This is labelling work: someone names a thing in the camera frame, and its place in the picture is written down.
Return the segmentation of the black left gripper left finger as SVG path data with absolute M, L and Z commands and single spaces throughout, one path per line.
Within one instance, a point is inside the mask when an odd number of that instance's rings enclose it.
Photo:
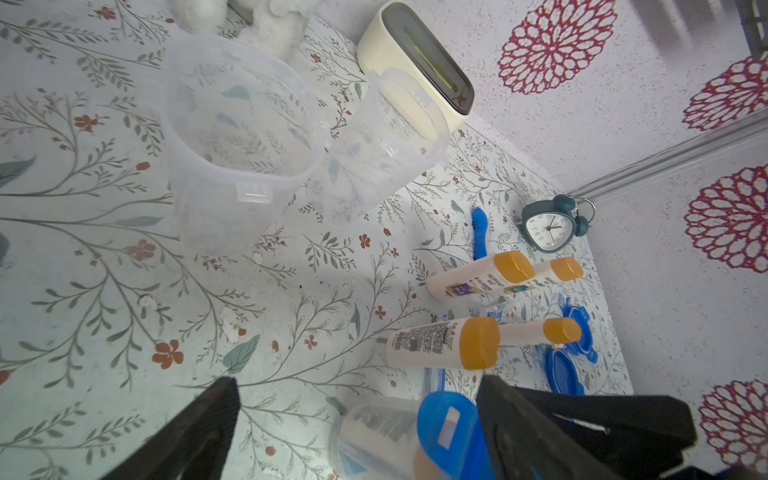
M 107 479 L 219 479 L 241 403 L 236 379 L 216 380 Z

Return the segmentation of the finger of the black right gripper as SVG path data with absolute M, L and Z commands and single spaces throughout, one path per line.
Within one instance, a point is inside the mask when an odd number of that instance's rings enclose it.
M 519 391 L 592 457 L 625 479 L 656 479 L 683 462 L 698 435 L 687 403 L 670 396 Z

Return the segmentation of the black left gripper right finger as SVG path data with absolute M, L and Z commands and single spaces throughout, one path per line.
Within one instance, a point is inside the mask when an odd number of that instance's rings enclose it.
M 619 477 L 499 377 L 482 378 L 475 402 L 496 479 Z

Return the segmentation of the clear plastic kit container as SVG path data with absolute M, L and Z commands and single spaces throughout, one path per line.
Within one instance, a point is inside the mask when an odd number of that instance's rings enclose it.
M 343 479 L 447 479 L 421 447 L 419 400 L 365 397 L 330 435 L 330 463 Z

